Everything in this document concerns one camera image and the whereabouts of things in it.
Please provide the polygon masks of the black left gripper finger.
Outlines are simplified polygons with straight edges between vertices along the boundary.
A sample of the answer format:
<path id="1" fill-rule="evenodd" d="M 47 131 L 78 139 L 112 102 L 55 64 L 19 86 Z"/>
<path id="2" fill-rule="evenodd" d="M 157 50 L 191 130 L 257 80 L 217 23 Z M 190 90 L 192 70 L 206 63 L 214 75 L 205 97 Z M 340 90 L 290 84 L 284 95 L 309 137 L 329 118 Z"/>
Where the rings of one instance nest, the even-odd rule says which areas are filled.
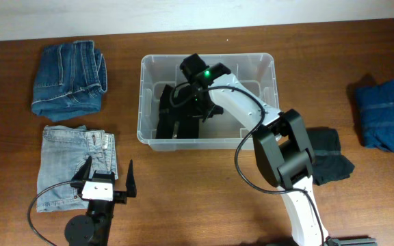
<path id="1" fill-rule="evenodd" d="M 90 176 L 91 166 L 92 166 L 92 157 L 89 156 L 86 159 L 85 163 L 78 169 L 78 171 L 76 172 L 76 174 L 73 176 L 71 180 L 75 182 L 86 181 Z"/>
<path id="2" fill-rule="evenodd" d="M 133 173 L 133 161 L 130 160 L 125 182 L 127 197 L 137 197 L 137 187 Z"/>

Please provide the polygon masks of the black garment with tape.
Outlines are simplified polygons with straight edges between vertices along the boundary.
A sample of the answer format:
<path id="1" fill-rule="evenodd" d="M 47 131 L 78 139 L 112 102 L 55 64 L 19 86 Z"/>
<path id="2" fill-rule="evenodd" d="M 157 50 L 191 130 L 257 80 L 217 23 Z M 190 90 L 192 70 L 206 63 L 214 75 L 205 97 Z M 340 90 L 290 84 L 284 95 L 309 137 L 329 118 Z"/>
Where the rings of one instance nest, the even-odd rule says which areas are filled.
<path id="1" fill-rule="evenodd" d="M 206 117 L 196 98 L 180 108 L 174 108 L 170 104 L 170 93 L 173 89 L 171 85 L 165 85 L 161 94 L 156 139 L 198 139 L 200 123 L 214 115 L 224 113 L 223 108 L 215 105 Z"/>

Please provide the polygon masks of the dark green garment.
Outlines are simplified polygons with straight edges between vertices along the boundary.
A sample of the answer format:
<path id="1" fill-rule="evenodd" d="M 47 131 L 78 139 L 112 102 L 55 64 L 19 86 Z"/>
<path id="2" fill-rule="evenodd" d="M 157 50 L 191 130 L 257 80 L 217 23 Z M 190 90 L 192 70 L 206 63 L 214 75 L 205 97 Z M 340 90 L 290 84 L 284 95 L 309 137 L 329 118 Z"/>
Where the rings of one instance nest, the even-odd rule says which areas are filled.
<path id="1" fill-rule="evenodd" d="M 327 127 L 308 128 L 307 134 L 315 153 L 313 184 L 320 186 L 349 178 L 355 166 L 342 155 L 337 130 Z"/>

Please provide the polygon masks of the blue garment with tape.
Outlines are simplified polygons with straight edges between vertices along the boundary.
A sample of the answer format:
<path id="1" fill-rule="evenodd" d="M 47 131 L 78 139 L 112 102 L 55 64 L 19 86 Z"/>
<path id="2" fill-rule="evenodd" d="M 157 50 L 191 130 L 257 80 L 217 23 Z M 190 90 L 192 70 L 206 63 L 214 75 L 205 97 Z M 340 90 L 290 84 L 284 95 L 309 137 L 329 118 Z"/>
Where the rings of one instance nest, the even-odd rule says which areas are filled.
<path id="1" fill-rule="evenodd" d="M 355 99 L 364 147 L 394 153 L 394 80 L 359 87 Z"/>

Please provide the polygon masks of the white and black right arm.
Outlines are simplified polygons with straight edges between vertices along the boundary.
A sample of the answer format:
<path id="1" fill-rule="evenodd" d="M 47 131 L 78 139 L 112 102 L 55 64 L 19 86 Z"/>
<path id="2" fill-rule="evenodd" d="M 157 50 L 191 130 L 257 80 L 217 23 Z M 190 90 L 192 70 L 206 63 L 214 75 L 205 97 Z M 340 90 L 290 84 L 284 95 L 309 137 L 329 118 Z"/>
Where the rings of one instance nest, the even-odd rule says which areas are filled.
<path id="1" fill-rule="evenodd" d="M 198 102 L 205 116 L 211 106 L 219 106 L 248 129 L 236 153 L 251 139 L 258 170 L 272 189 L 258 187 L 250 180 L 246 183 L 262 193 L 281 196 L 293 243 L 325 245 L 328 231 L 313 194 L 315 154 L 301 115 L 294 109 L 283 112 L 268 105 L 224 64 L 208 66 L 193 54 L 182 61 L 180 69 L 192 89 L 187 101 Z"/>

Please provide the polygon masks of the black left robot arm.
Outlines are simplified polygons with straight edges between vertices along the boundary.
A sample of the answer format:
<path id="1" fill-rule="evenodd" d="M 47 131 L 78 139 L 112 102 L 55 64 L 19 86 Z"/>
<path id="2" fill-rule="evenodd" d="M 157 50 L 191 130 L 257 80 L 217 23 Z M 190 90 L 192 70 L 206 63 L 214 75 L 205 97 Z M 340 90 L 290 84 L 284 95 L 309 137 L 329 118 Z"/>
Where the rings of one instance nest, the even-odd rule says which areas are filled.
<path id="1" fill-rule="evenodd" d="M 91 167 L 92 158 L 88 157 L 71 179 L 70 186 L 88 202 L 88 208 L 84 215 L 77 215 L 66 224 L 64 236 L 70 246 L 106 246 L 115 205 L 126 204 L 128 198 L 137 196 L 132 163 L 129 163 L 124 191 L 115 190 L 115 173 L 91 173 Z"/>

